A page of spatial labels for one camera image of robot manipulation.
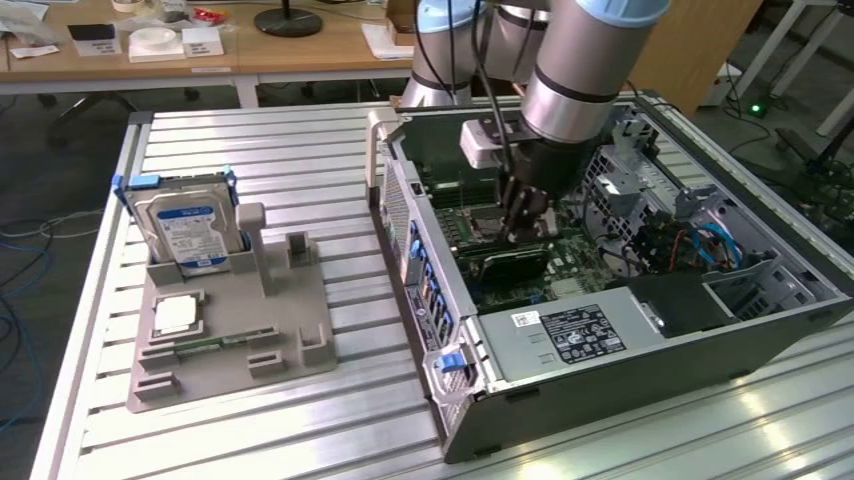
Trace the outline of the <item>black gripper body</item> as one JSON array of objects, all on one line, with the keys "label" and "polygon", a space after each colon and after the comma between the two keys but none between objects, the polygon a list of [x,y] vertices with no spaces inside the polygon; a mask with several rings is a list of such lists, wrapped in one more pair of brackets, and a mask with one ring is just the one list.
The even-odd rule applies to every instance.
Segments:
[{"label": "black gripper body", "polygon": [[519,142],[511,150],[512,162],[501,173],[501,197],[511,198],[523,188],[561,198],[580,183],[595,150],[595,141],[560,143],[545,139]]}]

